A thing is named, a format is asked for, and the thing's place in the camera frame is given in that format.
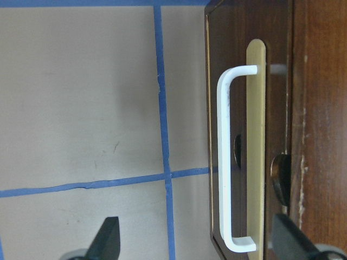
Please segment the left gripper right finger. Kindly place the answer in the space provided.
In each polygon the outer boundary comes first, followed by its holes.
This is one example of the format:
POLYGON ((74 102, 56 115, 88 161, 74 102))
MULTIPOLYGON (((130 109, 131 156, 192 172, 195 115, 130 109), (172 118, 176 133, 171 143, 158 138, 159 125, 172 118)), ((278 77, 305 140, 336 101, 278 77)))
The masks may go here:
POLYGON ((272 248, 278 259, 316 259, 317 247, 285 214, 275 214, 272 220, 272 248))

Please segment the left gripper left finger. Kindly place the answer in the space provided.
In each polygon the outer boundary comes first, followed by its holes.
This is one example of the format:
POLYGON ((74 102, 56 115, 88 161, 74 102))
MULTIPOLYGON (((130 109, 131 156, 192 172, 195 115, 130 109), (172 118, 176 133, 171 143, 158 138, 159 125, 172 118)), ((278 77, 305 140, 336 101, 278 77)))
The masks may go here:
POLYGON ((107 217, 93 239, 84 259, 118 259, 120 255, 120 228, 118 217, 107 217))

